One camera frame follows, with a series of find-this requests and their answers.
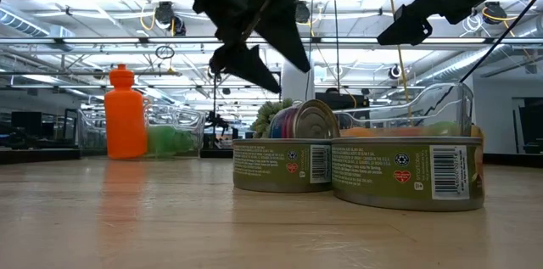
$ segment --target ceiling light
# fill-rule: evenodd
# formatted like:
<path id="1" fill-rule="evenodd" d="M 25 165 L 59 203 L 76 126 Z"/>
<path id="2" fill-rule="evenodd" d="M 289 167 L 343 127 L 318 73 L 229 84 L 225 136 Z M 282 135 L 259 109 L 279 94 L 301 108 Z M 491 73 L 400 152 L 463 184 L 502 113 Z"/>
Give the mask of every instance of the ceiling light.
<path id="1" fill-rule="evenodd" d="M 54 44 L 50 38 L 0 38 L 0 44 Z"/>
<path id="2" fill-rule="evenodd" d="M 144 30 L 137 30 L 137 33 L 141 33 L 142 35 L 145 35 L 146 37 L 149 37 L 149 34 L 145 32 Z"/>
<path id="3" fill-rule="evenodd" d="M 81 92 L 81 91 L 78 91 L 78 90 L 68 89 L 67 91 L 68 91 L 68 92 L 72 92 L 72 93 L 74 93 L 74 94 L 76 94 L 76 95 L 88 96 L 87 93 L 84 93 L 84 92 Z"/>
<path id="4" fill-rule="evenodd" d="M 68 44 L 94 44 L 94 43 L 138 43 L 138 38 L 65 38 L 64 43 Z"/>
<path id="5" fill-rule="evenodd" d="M 45 83 L 59 83 L 62 82 L 59 79 L 53 78 L 51 76 L 44 76 L 44 75 L 23 75 L 24 78 L 32 79 L 35 81 L 41 81 Z"/>
<path id="6" fill-rule="evenodd" d="M 322 43 L 335 43 L 335 42 L 338 42 L 338 43 L 362 43 L 362 44 L 365 44 L 365 43 L 370 43 L 370 44 L 374 44 L 374 43 L 378 43 L 377 42 L 377 38 L 366 38 L 366 37 L 352 37 L 352 38 L 333 38 L 333 37 L 329 37 L 329 38 L 322 38 L 321 39 L 321 42 Z"/>
<path id="7" fill-rule="evenodd" d="M 102 86 L 59 86 L 60 88 L 73 88 L 73 89 L 86 89 L 86 88 L 100 88 Z"/>
<path id="8" fill-rule="evenodd" d="M 164 98 L 164 96 L 162 96 L 162 93 L 160 91 L 155 90 L 152 87 L 148 87 L 148 88 L 144 89 L 143 92 L 146 95 L 152 96 L 152 97 L 157 98 L 157 99 Z"/>
<path id="9" fill-rule="evenodd" d="M 483 38 L 440 38 L 440 37 L 431 37 L 423 41 L 424 44 L 481 44 L 486 39 Z"/>
<path id="10" fill-rule="evenodd" d="M 149 38 L 150 43 L 219 43 L 214 37 L 199 37 L 199 36 L 185 36 L 185 37 L 152 37 Z"/>
<path id="11" fill-rule="evenodd" d="M 542 44 L 543 38 L 527 38 L 527 37 L 516 37 L 516 38 L 505 38 L 501 41 L 503 44 Z"/>
<path id="12" fill-rule="evenodd" d="M 13 87 L 13 88 L 43 88 L 43 89 L 54 88 L 54 86 L 49 86 L 49 85 L 13 85 L 13 86 L 9 86 L 9 87 Z"/>

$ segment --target metal can rim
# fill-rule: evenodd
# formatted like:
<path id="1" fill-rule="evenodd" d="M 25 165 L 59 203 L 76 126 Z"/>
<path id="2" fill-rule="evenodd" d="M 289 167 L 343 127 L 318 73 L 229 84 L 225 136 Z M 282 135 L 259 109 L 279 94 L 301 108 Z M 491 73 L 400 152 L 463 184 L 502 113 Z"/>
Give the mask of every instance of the metal can rim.
<path id="1" fill-rule="evenodd" d="M 237 139 L 232 143 L 302 143 L 302 144 L 330 144 L 330 139 L 324 138 L 246 138 Z"/>
<path id="2" fill-rule="evenodd" d="M 338 143 L 427 143 L 427 144 L 482 144 L 480 137 L 339 137 Z"/>
<path id="3" fill-rule="evenodd" d="M 336 116 L 333 114 L 330 107 L 328 107 L 321 100 L 311 99 L 311 100 L 308 100 L 308 101 L 302 103 L 301 105 L 295 107 L 297 110 L 296 110 L 296 114 L 294 115 L 293 122 L 292 122 L 292 131 L 293 131 L 294 138 L 296 138 L 296 132 L 297 132 L 296 128 L 297 128 L 298 123 L 299 123 L 299 116 L 303 113 L 303 111 L 305 109 L 310 108 L 310 107 L 319 108 L 324 114 L 326 114 L 326 116 L 333 122 L 333 128 L 331 128 L 333 136 L 334 137 L 339 137 L 338 120 L 336 119 Z"/>

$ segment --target tin can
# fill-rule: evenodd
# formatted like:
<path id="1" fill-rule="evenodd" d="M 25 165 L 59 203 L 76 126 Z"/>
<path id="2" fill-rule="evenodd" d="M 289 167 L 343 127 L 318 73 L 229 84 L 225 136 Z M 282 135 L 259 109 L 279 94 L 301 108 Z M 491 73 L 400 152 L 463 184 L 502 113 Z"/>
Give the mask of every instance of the tin can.
<path id="1" fill-rule="evenodd" d="M 339 127 L 332 110 L 320 100 L 308 100 L 279 111 L 270 123 L 270 138 L 334 138 Z"/>
<path id="2" fill-rule="evenodd" d="M 234 187 L 270 193 L 332 189 L 329 140 L 234 140 Z"/>
<path id="3" fill-rule="evenodd" d="M 478 209 L 484 202 L 481 143 L 477 137 L 336 138 L 334 195 L 399 210 Z"/>

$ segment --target green can label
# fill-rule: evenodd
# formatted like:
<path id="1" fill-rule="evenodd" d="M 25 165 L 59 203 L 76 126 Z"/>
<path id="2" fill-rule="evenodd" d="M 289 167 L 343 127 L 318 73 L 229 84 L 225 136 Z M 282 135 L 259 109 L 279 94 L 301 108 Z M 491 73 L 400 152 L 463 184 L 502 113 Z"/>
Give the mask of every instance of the green can label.
<path id="1" fill-rule="evenodd" d="M 349 193 L 390 198 L 482 198 L 475 149 L 475 145 L 333 145 L 332 184 Z"/>
<path id="2" fill-rule="evenodd" d="M 332 181 L 330 146 L 297 143 L 234 145 L 234 180 L 292 185 Z"/>

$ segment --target wooden table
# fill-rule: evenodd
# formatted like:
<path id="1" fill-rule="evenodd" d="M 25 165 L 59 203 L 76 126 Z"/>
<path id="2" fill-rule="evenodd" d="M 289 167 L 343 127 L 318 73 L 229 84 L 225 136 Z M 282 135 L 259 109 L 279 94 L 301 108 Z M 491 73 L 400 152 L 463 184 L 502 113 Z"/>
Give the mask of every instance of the wooden table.
<path id="1" fill-rule="evenodd" d="M 230 160 L 0 166 L 0 268 L 543 268 L 543 169 L 488 166 L 485 208 L 234 189 Z"/>

